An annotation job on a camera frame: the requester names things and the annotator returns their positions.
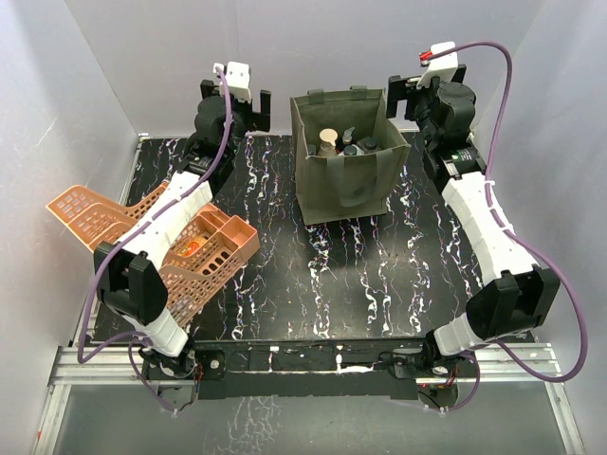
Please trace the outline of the orange bottle blue pump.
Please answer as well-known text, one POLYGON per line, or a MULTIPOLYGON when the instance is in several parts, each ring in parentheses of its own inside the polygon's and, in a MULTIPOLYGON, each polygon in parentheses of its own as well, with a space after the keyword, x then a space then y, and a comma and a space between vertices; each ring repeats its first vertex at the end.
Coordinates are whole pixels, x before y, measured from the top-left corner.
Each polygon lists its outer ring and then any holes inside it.
POLYGON ((342 143, 344 146, 350 145, 352 143, 354 131, 355 131, 355 128, 351 127, 351 128, 346 129, 343 132, 341 140, 342 140, 342 143))

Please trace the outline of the beige brown lotion bottle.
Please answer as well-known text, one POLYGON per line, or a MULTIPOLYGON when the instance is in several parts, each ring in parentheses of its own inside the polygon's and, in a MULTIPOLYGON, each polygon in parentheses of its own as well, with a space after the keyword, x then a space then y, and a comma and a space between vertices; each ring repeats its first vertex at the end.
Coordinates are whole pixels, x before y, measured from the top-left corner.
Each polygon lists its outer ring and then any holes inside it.
POLYGON ((322 129, 319 132, 320 148, 317 152, 318 156, 331 157, 336 156, 339 152, 337 149, 338 132, 331 128, 322 129))

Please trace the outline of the olive green canvas bag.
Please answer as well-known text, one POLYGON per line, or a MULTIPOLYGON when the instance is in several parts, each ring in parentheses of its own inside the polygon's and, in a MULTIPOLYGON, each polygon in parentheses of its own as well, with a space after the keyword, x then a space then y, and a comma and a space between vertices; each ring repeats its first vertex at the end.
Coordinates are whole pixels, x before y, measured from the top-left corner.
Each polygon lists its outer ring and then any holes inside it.
POLYGON ((348 90, 311 90, 290 99, 295 153, 296 197, 307 225, 381 215, 400 179, 411 145, 386 118, 386 91, 353 86, 348 90), (374 153, 321 157, 319 132, 331 128, 342 136, 354 127, 353 140, 375 137, 374 153))

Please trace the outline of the clear square bottle black cap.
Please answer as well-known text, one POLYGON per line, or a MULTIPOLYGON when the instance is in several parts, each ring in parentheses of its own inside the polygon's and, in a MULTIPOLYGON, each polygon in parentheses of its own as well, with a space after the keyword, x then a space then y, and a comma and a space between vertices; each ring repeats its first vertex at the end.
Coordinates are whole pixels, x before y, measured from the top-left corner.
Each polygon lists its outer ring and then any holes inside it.
POLYGON ((358 142, 359 147, 366 153, 374 153, 378 150, 378 141, 375 137, 368 136, 358 142))

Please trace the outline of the white rectangular lotion bottle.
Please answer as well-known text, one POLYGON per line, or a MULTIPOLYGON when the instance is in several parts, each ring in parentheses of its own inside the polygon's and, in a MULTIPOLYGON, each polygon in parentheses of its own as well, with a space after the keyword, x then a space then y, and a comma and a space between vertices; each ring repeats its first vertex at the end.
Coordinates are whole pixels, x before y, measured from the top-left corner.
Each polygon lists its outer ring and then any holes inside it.
POLYGON ((343 148, 341 154, 344 156, 358 156, 364 155, 364 151, 356 144, 348 144, 343 148))

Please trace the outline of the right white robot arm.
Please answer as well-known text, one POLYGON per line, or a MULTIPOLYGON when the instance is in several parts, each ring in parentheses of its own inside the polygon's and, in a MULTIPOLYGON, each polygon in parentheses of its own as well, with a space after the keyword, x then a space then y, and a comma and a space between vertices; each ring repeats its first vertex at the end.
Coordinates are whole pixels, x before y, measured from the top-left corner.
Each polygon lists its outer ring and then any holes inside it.
POLYGON ((465 312, 427 335, 424 368, 442 376, 463 352, 496 338, 543 325, 561 282, 508 236, 507 223, 486 180, 487 165, 469 138, 476 96, 455 76, 433 76, 427 86, 418 77, 388 81, 386 115, 406 102, 405 117, 416 123, 424 140, 426 175, 457 217, 480 266, 483 287, 465 312))

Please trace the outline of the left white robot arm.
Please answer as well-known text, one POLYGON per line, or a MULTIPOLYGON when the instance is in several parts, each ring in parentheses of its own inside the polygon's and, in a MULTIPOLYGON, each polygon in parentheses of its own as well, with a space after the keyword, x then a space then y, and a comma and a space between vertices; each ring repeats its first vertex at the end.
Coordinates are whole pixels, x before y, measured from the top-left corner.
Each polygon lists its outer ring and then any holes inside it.
POLYGON ((230 62, 214 70, 220 81, 201 83, 194 131, 166 190, 116 242, 95 248, 87 297, 128 321, 134 328, 128 335, 144 343, 147 361, 176 378, 193 372, 196 356, 192 339, 170 312, 160 268, 179 235, 230 178, 246 134, 270 126, 271 94, 262 91, 261 109, 254 111, 248 68, 230 62))

